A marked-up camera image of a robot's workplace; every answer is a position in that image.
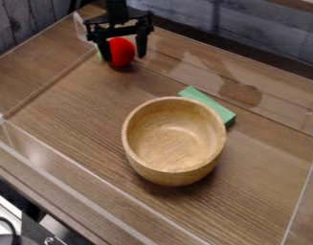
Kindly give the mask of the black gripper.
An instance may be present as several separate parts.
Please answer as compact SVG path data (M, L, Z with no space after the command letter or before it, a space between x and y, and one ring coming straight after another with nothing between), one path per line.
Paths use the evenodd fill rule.
M153 13L128 9L127 18L115 20L108 13L82 21L88 41L97 44L99 52L104 61L112 60L108 38L135 35L137 57L147 53L147 39L153 31Z

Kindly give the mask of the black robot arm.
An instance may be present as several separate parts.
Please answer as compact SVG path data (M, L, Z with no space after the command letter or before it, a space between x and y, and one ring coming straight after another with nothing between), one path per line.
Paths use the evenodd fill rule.
M155 30L153 13L131 8L127 0L104 0L105 13L85 19L85 37L99 48L104 61L112 60L108 39L135 35L137 57L147 53L148 35Z

